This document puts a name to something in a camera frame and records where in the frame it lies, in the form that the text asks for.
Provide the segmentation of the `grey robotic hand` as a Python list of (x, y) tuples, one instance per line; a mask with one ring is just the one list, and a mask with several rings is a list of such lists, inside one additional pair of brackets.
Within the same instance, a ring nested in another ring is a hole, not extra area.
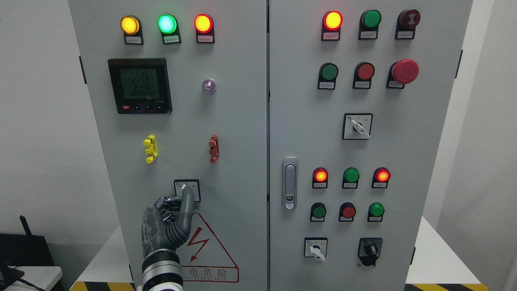
[(194, 207), (194, 192), (184, 184), (181, 197), (159, 197), (144, 210), (142, 223), (143, 254), (159, 249), (173, 252), (189, 238)]

